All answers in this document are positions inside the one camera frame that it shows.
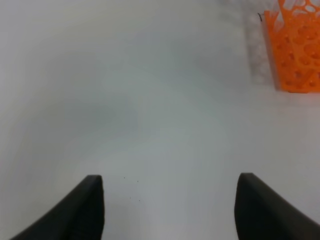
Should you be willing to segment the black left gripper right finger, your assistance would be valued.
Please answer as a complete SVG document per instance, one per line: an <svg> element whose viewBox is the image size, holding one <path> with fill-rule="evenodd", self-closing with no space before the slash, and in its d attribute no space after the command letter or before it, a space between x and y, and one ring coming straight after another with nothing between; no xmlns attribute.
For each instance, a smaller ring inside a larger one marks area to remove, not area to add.
<svg viewBox="0 0 320 240"><path fill-rule="evenodd" d="M253 173L237 181L234 220L240 240L318 240L320 225Z"/></svg>

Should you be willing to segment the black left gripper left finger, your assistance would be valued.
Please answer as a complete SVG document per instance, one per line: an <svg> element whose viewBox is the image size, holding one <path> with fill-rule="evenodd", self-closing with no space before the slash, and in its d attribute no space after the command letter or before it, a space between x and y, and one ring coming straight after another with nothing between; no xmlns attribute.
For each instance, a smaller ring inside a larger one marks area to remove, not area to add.
<svg viewBox="0 0 320 240"><path fill-rule="evenodd" d="M86 176L44 216L14 240L100 240L105 225L103 179Z"/></svg>

